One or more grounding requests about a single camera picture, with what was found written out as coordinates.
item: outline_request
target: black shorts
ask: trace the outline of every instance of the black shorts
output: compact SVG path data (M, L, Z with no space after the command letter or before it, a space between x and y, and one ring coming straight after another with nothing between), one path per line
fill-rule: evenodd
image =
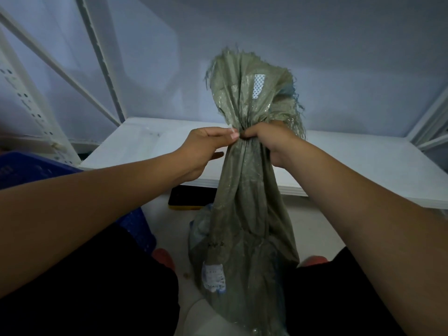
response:
M284 283L290 336L404 335L347 248ZM173 335L176 274L113 224L0 300L0 335Z

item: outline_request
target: left hand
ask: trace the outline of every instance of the left hand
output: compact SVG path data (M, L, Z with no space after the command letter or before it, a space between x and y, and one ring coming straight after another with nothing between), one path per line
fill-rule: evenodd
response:
M210 160L221 158L224 152L215 152L220 147L233 144L240 134L236 129L222 127L203 127L193 129L185 142L176 151L182 161L187 163L188 172L181 183L198 179Z

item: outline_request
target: woven polypropylene sack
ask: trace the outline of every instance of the woven polypropylene sack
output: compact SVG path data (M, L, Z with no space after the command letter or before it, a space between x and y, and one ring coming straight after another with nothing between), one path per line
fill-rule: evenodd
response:
M224 50L206 75L216 106L239 132L283 120L304 137L293 76L253 53ZM269 151L257 138L227 149L213 207L190 231L195 280L210 305L256 335L284 335L282 277L299 262Z

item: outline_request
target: white floor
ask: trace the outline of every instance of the white floor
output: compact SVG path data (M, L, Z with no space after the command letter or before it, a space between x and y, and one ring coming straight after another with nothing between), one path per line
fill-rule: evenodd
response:
M187 239L189 222L194 219L197 211L170 210L168 198L169 193L165 193L145 204L142 209L157 238L157 247L168 250L176 265L181 306L176 336L236 335L234 327L225 325L227 322L216 316L202 300L202 295L193 282ZM283 200L293 223L300 259L305 260L311 255L333 259L344 247L344 243L319 209L307 197L284 196Z

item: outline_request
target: hand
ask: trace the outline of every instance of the hand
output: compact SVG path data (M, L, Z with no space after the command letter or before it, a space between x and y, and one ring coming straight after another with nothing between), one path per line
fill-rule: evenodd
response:
M215 152L220 147L233 144L240 134L236 129L223 129L222 127L203 127L193 129L185 142L176 151L187 163L187 174L181 183L198 179L210 160L221 158L224 152Z
M279 168L284 168L284 153L291 141L299 139L281 120L258 123L241 133L241 138L251 137L258 137L271 151L271 163Z

